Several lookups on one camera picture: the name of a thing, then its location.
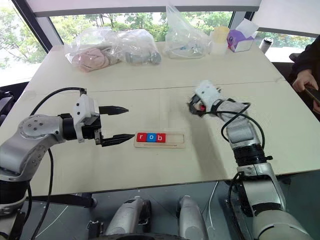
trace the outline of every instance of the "clear plastic bag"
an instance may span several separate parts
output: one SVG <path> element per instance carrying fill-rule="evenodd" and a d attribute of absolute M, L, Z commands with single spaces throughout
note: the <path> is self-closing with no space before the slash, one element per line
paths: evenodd
<path fill-rule="evenodd" d="M 130 64 L 159 64 L 161 56 L 152 35 L 144 29 L 114 32 L 110 27 L 87 28 L 70 45 L 65 57 L 84 72 L 124 61 Z"/>
<path fill-rule="evenodd" d="M 159 64 L 161 55 L 155 44 L 154 37 L 144 29 L 122 31 L 118 33 L 121 61 L 140 64 Z"/>
<path fill-rule="evenodd" d="M 119 59 L 114 47 L 119 42 L 110 27 L 87 28 L 70 45 L 64 45 L 69 62 L 84 72 L 103 69 L 116 64 Z"/>
<path fill-rule="evenodd" d="M 166 6 L 169 30 L 164 54 L 172 59 L 198 59 L 209 53 L 209 36 L 191 26 L 173 5 Z"/>

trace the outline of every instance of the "blue letter block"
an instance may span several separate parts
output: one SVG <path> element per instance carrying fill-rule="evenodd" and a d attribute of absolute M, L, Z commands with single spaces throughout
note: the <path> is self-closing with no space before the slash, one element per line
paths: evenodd
<path fill-rule="evenodd" d="M 146 141 L 149 142 L 149 143 L 155 143 L 156 142 L 156 136 L 157 136 L 157 134 L 155 134 L 155 133 L 148 133 L 146 135 Z"/>

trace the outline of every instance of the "human hand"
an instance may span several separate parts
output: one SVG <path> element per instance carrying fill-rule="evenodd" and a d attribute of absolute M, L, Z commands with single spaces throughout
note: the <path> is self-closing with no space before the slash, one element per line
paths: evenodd
<path fill-rule="evenodd" d="M 302 92 L 305 90 L 305 86 L 307 87 L 312 87 L 316 90 L 319 90 L 318 84 L 312 76 L 312 71 L 311 69 L 306 69 L 298 73 L 296 80 L 292 84 L 293 89 L 296 92 Z"/>
<path fill-rule="evenodd" d="M 315 113 L 320 114 L 320 105 L 313 100 L 313 109 L 312 109 Z"/>

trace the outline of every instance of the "black cable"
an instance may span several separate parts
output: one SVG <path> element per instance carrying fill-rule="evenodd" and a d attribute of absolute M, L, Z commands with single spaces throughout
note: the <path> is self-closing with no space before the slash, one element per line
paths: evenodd
<path fill-rule="evenodd" d="M 50 205 L 50 198 L 51 198 L 51 191 L 52 191 L 52 185 L 53 185 L 53 180 L 54 180 L 54 157 L 52 156 L 52 152 L 50 150 L 50 148 L 48 149 L 48 153 L 49 153 L 49 156 L 50 156 L 50 183 L 49 183 L 49 192 L 48 192 L 48 199 L 46 201 L 46 205 L 45 205 L 45 209 L 43 211 L 43 214 L 41 216 L 41 219 L 38 223 L 38 225 L 36 226 L 33 234 L 32 234 L 32 237 L 31 237 L 31 240 L 35 240 L 36 239 L 36 236 L 40 230 L 40 227 L 42 225 L 42 223 L 44 222 L 45 220 L 45 217 L 47 215 L 47 212 L 48 212 L 48 209 L 49 209 L 49 205 Z"/>
<path fill-rule="evenodd" d="M 44 104 L 44 102 L 47 101 L 49 98 L 51 98 L 53 95 L 61 93 L 61 92 L 64 92 L 64 91 L 69 91 L 69 90 L 78 90 L 78 91 L 80 91 L 81 94 L 82 93 L 84 93 L 84 94 L 87 93 L 86 89 L 84 89 L 82 87 L 73 87 L 73 86 L 72 87 L 64 87 L 64 88 L 58 89 L 56 91 L 53 91 L 52 93 L 47 95 L 44 99 L 42 99 L 35 106 L 35 108 L 31 112 L 30 116 L 34 115 L 37 112 L 37 110 L 41 107 L 41 105 Z M 52 152 L 51 152 L 50 148 L 48 148 L 48 153 L 49 153 L 49 156 L 50 156 L 50 163 L 51 163 L 50 164 L 50 183 L 49 183 L 48 198 L 47 198 L 47 201 L 46 201 L 46 205 L 45 205 L 45 209 L 43 211 L 42 217 L 41 217 L 36 229 L 34 230 L 34 232 L 32 234 L 31 240 L 34 240 L 36 238 L 36 236 L 37 236 L 37 234 L 38 234 L 38 232 L 40 230 L 40 227 L 41 227 L 42 223 L 45 220 L 45 217 L 47 215 L 47 212 L 48 212 L 48 209 L 49 209 L 49 205 L 50 205 L 50 198 L 51 198 L 53 179 L 54 179 L 54 157 L 52 155 Z M 27 220 L 29 218 L 29 215 L 30 215 L 30 212 L 31 212 L 31 209 L 32 209 L 32 191 L 31 191 L 30 185 L 28 186 L 27 191 L 28 191 L 29 201 L 28 201 L 28 210 L 27 210 L 27 213 L 26 213 L 26 216 L 25 216 L 25 219 L 24 219 L 24 224 L 27 222 Z"/>
<path fill-rule="evenodd" d="M 246 104 L 247 106 L 245 106 L 245 108 L 242 109 L 239 112 L 237 112 L 237 111 L 216 111 L 216 112 L 207 111 L 207 112 L 204 113 L 204 115 L 205 114 L 214 114 L 214 115 L 217 115 L 217 114 L 235 114 L 235 116 L 233 118 L 231 118 L 229 121 L 227 121 L 221 128 L 221 135 L 228 142 L 229 142 L 229 139 L 226 138 L 226 136 L 225 136 L 225 134 L 223 132 L 224 129 L 227 127 L 227 125 L 229 125 L 232 121 L 234 121 L 239 116 L 250 120 L 251 122 L 253 122 L 257 126 L 257 128 L 259 129 L 259 131 L 261 133 L 261 139 L 262 139 L 261 147 L 262 147 L 262 149 L 264 149 L 265 148 L 265 144 L 266 144 L 266 137 L 265 137 L 264 130 L 262 129 L 262 127 L 260 126 L 260 124 L 256 120 L 254 120 L 252 117 L 249 117 L 246 114 L 243 114 L 250 107 L 250 103 L 244 102 L 243 104 Z"/>
<path fill-rule="evenodd" d="M 231 209 L 231 212 L 232 212 L 232 219 L 233 219 L 232 222 L 233 222 L 233 224 L 234 224 L 234 226 L 235 226 L 237 235 L 239 236 L 239 238 L 240 238 L 241 240 L 246 240 L 244 234 L 243 234 L 242 231 L 241 231 L 241 228 L 240 228 L 239 222 L 238 222 L 238 220 L 237 220 L 237 216 L 236 216 L 234 207 L 233 207 L 232 202 L 231 202 L 232 187 L 233 187 L 233 185 L 235 185 L 236 180 L 237 180 L 237 177 L 238 177 L 239 175 L 240 175 L 240 172 L 237 172 L 236 175 L 235 175 L 235 176 L 233 177 L 233 179 L 231 180 L 231 183 L 230 183 L 230 186 L 229 186 L 229 191 L 228 191 L 228 205 L 229 205 L 229 208 Z"/>
<path fill-rule="evenodd" d="M 235 116 L 233 116 L 229 121 L 227 121 L 221 128 L 221 135 L 222 137 L 227 141 L 229 142 L 229 139 L 225 136 L 224 134 L 224 130 L 225 128 L 233 121 L 235 120 L 237 117 L 240 116 L 240 114 L 243 114 L 251 105 L 250 102 L 243 102 L 242 104 L 246 105 L 241 111 L 239 111 Z"/>
<path fill-rule="evenodd" d="M 4 237 L 4 239 L 9 239 L 9 235 L 0 231 L 0 236 Z"/>
<path fill-rule="evenodd" d="M 236 112 L 236 111 L 217 111 L 216 113 L 217 114 L 238 114 L 238 112 Z M 239 114 L 239 116 L 244 117 L 246 119 L 249 119 L 251 122 L 253 122 L 258 127 L 258 129 L 261 133 L 261 138 L 262 138 L 261 147 L 262 147 L 262 149 L 264 149 L 265 144 L 266 144 L 266 137 L 265 137 L 265 133 L 264 133 L 262 127 L 260 126 L 260 124 L 256 120 L 254 120 L 252 117 L 249 117 L 248 115 L 245 115 L 243 113 Z"/>
<path fill-rule="evenodd" d="M 64 91 L 69 91 L 69 90 L 79 90 L 80 93 L 87 93 L 86 89 L 84 89 L 82 87 L 74 87 L 74 86 L 64 87 L 64 88 L 58 89 L 56 91 L 53 91 L 48 96 L 46 96 L 44 99 L 42 99 L 41 102 L 39 102 L 37 106 L 35 106 L 35 108 L 31 112 L 30 116 L 34 115 L 36 113 L 36 111 L 41 107 L 41 105 L 44 104 L 44 102 L 47 101 L 49 98 L 51 98 L 53 95 L 64 92 Z"/>
<path fill-rule="evenodd" d="M 45 101 L 47 101 L 49 98 L 51 98 L 53 95 L 55 94 L 58 94 L 58 93 L 61 93 L 61 92 L 64 92 L 64 91 L 69 91 L 69 90 L 78 90 L 80 91 L 80 93 L 87 93 L 86 89 L 82 88 L 82 87 L 76 87 L 76 86 L 71 86 L 71 87 L 64 87 L 64 88 L 61 88 L 61 89 L 58 89 L 56 91 L 53 91 L 52 93 L 50 93 L 49 95 L 47 95 L 44 99 L 42 99 L 36 106 L 35 108 L 33 109 L 33 111 L 31 112 L 30 116 L 34 115 L 37 110 L 41 107 L 42 104 L 44 104 Z M 31 212 L 31 208 L 32 208 L 32 191 L 31 191 L 31 187 L 29 185 L 28 187 L 28 198 L 29 198 L 29 201 L 28 201 L 28 209 L 27 209 L 27 212 L 26 212 L 26 215 L 25 215 L 25 219 L 24 219 L 24 224 L 26 224 L 28 218 L 29 218 L 29 215 L 30 215 L 30 212 Z"/>
<path fill-rule="evenodd" d="M 28 210 L 26 212 L 26 215 L 24 217 L 24 223 L 23 224 L 26 224 L 28 218 L 29 218 L 29 215 L 31 213 L 31 208 L 32 208 L 32 192 L 31 192 L 31 187 L 30 187 L 30 183 L 29 183 L 29 186 L 28 186 Z"/>

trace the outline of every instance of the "tree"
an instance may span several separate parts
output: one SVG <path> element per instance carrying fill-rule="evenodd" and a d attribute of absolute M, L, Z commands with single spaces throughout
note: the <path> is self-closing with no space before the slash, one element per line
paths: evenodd
<path fill-rule="evenodd" d="M 110 20 L 110 26 L 112 29 L 115 28 L 115 23 L 117 21 L 117 17 L 121 16 L 121 13 L 105 13 L 102 16 Z"/>
<path fill-rule="evenodd" d="M 167 13 L 166 12 L 160 12 L 160 23 L 162 24 L 168 24 L 168 19 L 167 19 Z"/>
<path fill-rule="evenodd" d="M 105 24 L 103 14 L 99 14 L 99 19 L 100 19 L 100 22 L 101 22 L 101 26 L 103 26 Z"/>
<path fill-rule="evenodd" d="M 232 12 L 229 11 L 197 11 L 182 12 L 186 20 L 195 28 L 209 35 L 215 27 L 228 26 Z"/>
<path fill-rule="evenodd" d="M 10 60 L 9 57 L 6 56 L 3 59 L 3 61 L 0 61 L 0 69 L 5 69 L 5 68 L 9 67 L 10 66 L 9 60 Z"/>
<path fill-rule="evenodd" d="M 8 7 L 0 8 L 0 49 L 25 63 L 41 63 L 46 56 L 27 25 L 24 22 L 21 24 L 15 10 Z"/>
<path fill-rule="evenodd" d="M 115 21 L 113 23 L 113 27 L 111 26 L 111 23 L 104 24 L 105 27 L 111 27 L 111 29 L 115 32 L 124 31 L 124 30 L 130 30 L 130 26 L 123 22 Z"/>
<path fill-rule="evenodd" d="M 126 13 L 125 22 L 130 24 L 132 29 L 144 29 L 152 25 L 152 13 L 148 12 L 134 12 Z"/>
<path fill-rule="evenodd" d="M 51 20 L 65 44 L 70 44 L 86 28 L 94 27 L 85 15 L 54 16 Z"/>
<path fill-rule="evenodd" d="M 168 32 L 168 24 L 150 24 L 145 28 L 154 38 L 156 42 L 164 42 Z"/>
<path fill-rule="evenodd" d="M 96 27 L 100 27 L 98 23 L 99 14 L 86 14 L 84 18 L 88 19 L 90 22 L 94 22 Z"/>
<path fill-rule="evenodd" d="M 264 38 L 273 39 L 272 46 L 274 48 L 291 47 L 298 49 L 304 49 L 307 45 L 312 44 L 315 40 L 313 37 L 259 31 L 255 37 L 255 39 L 258 40 L 256 41 L 257 44 L 260 44 Z"/>

